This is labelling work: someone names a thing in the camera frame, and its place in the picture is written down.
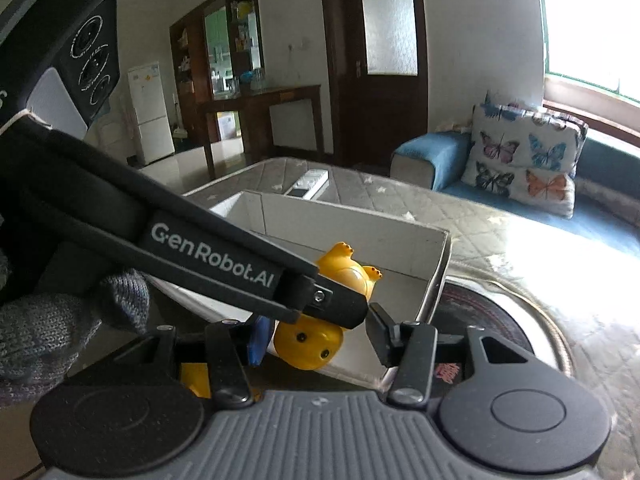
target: door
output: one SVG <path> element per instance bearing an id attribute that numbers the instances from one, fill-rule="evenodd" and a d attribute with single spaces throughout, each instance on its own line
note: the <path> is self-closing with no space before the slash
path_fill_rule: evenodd
<path id="1" fill-rule="evenodd" d="M 166 116 L 164 92 L 157 64 L 131 70 L 129 87 L 138 124 Z"/>
<path id="2" fill-rule="evenodd" d="M 388 169 L 400 144 L 426 133 L 424 0 L 322 4 L 338 162 Z"/>
<path id="3" fill-rule="evenodd" d="M 175 152 L 171 128 L 166 117 L 140 124 L 138 134 L 142 149 L 142 163 L 145 166 Z"/>

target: blue sofa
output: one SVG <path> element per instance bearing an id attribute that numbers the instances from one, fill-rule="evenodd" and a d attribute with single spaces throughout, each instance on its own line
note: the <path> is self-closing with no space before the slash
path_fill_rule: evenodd
<path id="1" fill-rule="evenodd" d="M 577 176 L 640 200 L 640 150 L 626 146 L 590 130 Z M 640 258 L 640 229 L 586 195 L 576 195 L 574 216 L 565 219 L 464 184 L 460 177 L 469 150 L 470 134 L 426 134 L 396 150 L 391 177 L 524 216 Z"/>

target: window sill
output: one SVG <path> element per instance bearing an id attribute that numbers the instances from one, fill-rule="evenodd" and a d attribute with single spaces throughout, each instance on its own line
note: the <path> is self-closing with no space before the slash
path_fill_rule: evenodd
<path id="1" fill-rule="evenodd" d="M 577 116 L 590 128 L 640 148 L 640 104 L 634 101 L 547 74 L 543 105 Z"/>

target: desk leg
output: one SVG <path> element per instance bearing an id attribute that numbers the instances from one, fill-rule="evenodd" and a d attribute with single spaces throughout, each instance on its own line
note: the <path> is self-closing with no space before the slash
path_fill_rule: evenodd
<path id="1" fill-rule="evenodd" d="M 202 120 L 198 120 L 198 126 L 196 127 L 198 138 L 204 148 L 204 157 L 207 159 L 207 170 L 209 171 L 209 177 L 211 180 L 216 179 L 216 168 L 213 164 L 213 151 L 211 150 L 211 140 L 209 139 L 209 128 L 207 127 L 206 118 L 202 117 Z"/>
<path id="2" fill-rule="evenodd" d="M 273 156 L 273 130 L 269 107 L 246 107 L 240 111 L 242 143 L 247 163 Z"/>
<path id="3" fill-rule="evenodd" d="M 324 160 L 324 133 L 322 131 L 322 105 L 320 104 L 320 89 L 314 92 L 311 98 L 311 110 L 314 115 L 314 130 L 316 131 L 316 152 L 318 152 L 318 160 Z"/>

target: wooden desk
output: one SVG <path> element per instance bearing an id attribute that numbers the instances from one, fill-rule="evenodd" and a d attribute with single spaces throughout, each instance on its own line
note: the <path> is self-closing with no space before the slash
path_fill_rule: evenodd
<path id="1" fill-rule="evenodd" d="M 324 160 L 324 137 L 322 135 L 322 108 L 320 85 L 265 88 L 242 91 L 230 97 L 215 97 L 198 105 L 198 113 L 205 114 L 208 127 L 215 128 L 214 138 L 220 138 L 217 113 L 238 111 L 242 129 L 244 152 L 250 163 L 259 162 L 274 155 L 273 131 L 270 107 L 282 103 L 309 99 L 314 117 L 316 150 L 319 160 Z M 209 175 L 215 178 L 213 153 L 209 139 L 203 139 Z"/>

